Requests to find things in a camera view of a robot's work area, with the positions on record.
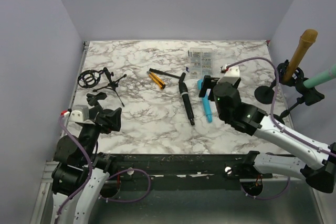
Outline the blue toy microphone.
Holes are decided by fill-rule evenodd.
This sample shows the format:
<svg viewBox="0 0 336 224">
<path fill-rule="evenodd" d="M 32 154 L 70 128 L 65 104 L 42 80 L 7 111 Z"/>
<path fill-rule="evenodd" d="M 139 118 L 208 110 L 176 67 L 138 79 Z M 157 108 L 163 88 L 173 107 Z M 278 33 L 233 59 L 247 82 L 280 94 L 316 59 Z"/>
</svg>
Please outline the blue toy microphone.
<svg viewBox="0 0 336 224">
<path fill-rule="evenodd" d="M 203 83 L 202 79 L 199 79 L 198 82 L 197 82 L 197 88 L 198 88 L 199 91 L 202 88 L 202 83 Z M 207 122 L 212 123 L 212 121 L 213 121 L 212 110 L 211 110 L 211 106 L 210 106 L 207 95 L 202 98 L 202 104 L 203 104 L 203 109 L 204 109 L 204 113 L 205 113 L 205 117 L 206 117 Z"/>
</svg>

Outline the black microphone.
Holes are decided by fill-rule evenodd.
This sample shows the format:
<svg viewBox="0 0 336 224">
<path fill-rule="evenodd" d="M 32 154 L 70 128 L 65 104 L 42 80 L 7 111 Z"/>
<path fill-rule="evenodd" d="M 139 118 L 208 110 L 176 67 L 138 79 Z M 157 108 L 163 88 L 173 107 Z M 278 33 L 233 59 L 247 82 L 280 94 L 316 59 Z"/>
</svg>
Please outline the black microphone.
<svg viewBox="0 0 336 224">
<path fill-rule="evenodd" d="M 194 113 L 190 102 L 187 86 L 184 82 L 179 82 L 178 88 L 184 103 L 187 118 L 189 119 L 190 124 L 194 126 L 195 125 Z"/>
</svg>

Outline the black tripod shock-mount stand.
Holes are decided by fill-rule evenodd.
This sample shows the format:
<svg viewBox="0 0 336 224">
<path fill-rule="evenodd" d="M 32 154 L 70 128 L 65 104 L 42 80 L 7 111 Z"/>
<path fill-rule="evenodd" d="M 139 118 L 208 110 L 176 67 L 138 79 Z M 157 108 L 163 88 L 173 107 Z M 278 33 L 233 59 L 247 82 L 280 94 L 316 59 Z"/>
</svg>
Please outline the black tripod shock-mount stand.
<svg viewBox="0 0 336 224">
<path fill-rule="evenodd" d="M 101 70 L 89 69 L 79 74 L 77 85 L 83 89 L 92 89 L 93 92 L 98 92 L 103 89 L 112 90 L 119 98 L 123 107 L 125 107 L 120 96 L 117 93 L 119 82 L 127 77 L 127 74 L 122 75 L 116 80 L 112 80 L 114 73 L 104 67 Z"/>
</svg>

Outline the gold microphone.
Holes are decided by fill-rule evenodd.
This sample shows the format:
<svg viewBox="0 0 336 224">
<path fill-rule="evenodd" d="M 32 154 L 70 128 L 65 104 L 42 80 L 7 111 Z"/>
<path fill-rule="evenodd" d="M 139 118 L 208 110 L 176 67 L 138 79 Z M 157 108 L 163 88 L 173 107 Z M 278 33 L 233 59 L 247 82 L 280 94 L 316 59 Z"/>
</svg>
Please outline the gold microphone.
<svg viewBox="0 0 336 224">
<path fill-rule="evenodd" d="M 318 36 L 318 32 L 314 29 L 307 29 L 300 36 L 298 46 L 289 61 L 286 73 L 283 76 L 283 82 L 287 82 L 290 80 L 295 70 L 301 63 L 303 57 L 307 53 L 308 49 L 316 42 L 316 38 Z"/>
</svg>

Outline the green microphone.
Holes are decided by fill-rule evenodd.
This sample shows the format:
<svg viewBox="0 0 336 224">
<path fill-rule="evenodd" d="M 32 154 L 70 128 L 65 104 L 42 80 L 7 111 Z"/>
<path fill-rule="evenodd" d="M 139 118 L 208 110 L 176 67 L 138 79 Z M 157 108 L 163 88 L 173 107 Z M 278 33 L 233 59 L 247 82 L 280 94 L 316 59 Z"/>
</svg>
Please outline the green microphone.
<svg viewBox="0 0 336 224">
<path fill-rule="evenodd" d="M 331 66 L 329 69 L 315 75 L 314 77 L 307 79 L 303 82 L 305 88 L 310 89 L 320 84 L 326 83 L 332 79 L 335 79 L 336 65 Z"/>
</svg>

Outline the black clip microphone stand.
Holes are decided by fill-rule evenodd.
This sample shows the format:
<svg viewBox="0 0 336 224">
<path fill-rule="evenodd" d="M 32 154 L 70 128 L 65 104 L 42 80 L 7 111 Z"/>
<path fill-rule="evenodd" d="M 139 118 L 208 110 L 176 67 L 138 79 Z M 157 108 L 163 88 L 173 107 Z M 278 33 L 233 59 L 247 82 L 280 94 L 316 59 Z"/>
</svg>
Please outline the black clip microphone stand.
<svg viewBox="0 0 336 224">
<path fill-rule="evenodd" d="M 98 106 L 99 100 L 104 100 L 107 98 L 107 95 L 104 92 L 99 92 L 96 95 L 88 93 L 86 94 L 87 102 L 90 106 Z"/>
</svg>

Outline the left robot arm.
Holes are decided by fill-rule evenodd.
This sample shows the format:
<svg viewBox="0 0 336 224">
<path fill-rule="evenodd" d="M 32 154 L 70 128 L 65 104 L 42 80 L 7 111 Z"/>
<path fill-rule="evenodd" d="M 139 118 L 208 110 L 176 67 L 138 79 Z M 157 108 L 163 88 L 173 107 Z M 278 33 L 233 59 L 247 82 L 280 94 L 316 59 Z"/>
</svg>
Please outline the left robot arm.
<svg viewBox="0 0 336 224">
<path fill-rule="evenodd" d="M 113 155 L 94 153 L 100 134 L 121 129 L 121 108 L 75 106 L 61 113 L 64 136 L 57 143 L 58 165 L 51 177 L 52 223 L 88 223 L 104 183 L 117 172 Z"/>
</svg>

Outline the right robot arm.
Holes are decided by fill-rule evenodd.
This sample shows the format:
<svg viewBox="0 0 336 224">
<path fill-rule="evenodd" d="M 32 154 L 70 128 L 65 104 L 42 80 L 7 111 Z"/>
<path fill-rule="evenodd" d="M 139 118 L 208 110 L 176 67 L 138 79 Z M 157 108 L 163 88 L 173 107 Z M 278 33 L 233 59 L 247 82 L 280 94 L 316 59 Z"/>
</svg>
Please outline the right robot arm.
<svg viewBox="0 0 336 224">
<path fill-rule="evenodd" d="M 209 95 L 218 117 L 235 130 L 266 140 L 290 153 L 276 156 L 259 153 L 243 162 L 242 173 L 249 178 L 274 173 L 304 180 L 310 187 L 332 193 L 335 187 L 335 144 L 313 140 L 277 121 L 266 111 L 242 102 L 234 84 L 205 75 L 199 97 Z"/>
</svg>

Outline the clear plastic screw box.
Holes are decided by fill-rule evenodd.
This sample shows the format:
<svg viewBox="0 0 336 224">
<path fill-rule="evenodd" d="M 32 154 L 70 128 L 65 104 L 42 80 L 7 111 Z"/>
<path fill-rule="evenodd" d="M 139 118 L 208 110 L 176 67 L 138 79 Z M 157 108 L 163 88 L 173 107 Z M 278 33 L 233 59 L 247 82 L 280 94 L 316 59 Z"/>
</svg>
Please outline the clear plastic screw box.
<svg viewBox="0 0 336 224">
<path fill-rule="evenodd" d="M 188 72 L 191 79 L 203 79 L 213 75 L 213 50 L 211 48 L 190 48 L 188 51 Z"/>
</svg>

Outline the yellow utility knife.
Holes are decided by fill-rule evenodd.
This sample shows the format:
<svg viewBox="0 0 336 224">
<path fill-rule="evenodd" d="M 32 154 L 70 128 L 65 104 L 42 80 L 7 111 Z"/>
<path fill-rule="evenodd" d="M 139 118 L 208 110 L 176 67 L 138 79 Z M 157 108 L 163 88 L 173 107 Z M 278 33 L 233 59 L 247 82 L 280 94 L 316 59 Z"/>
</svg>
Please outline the yellow utility knife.
<svg viewBox="0 0 336 224">
<path fill-rule="evenodd" d="M 154 81 L 159 86 L 161 90 L 165 89 L 165 83 L 157 75 L 150 71 L 148 71 L 147 74 L 152 79 L 152 81 Z"/>
</svg>

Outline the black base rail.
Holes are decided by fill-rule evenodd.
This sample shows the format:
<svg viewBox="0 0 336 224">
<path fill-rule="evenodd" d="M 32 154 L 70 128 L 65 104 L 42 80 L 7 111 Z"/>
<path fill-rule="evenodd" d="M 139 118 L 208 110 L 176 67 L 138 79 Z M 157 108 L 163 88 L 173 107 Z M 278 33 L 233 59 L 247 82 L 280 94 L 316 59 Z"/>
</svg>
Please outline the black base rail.
<svg viewBox="0 0 336 224">
<path fill-rule="evenodd" d="M 108 177 L 103 193 L 154 190 L 239 190 L 241 185 L 283 175 L 304 180 L 305 164 L 292 155 L 247 154 L 105 154 L 94 156 L 92 181 L 98 171 Z"/>
</svg>

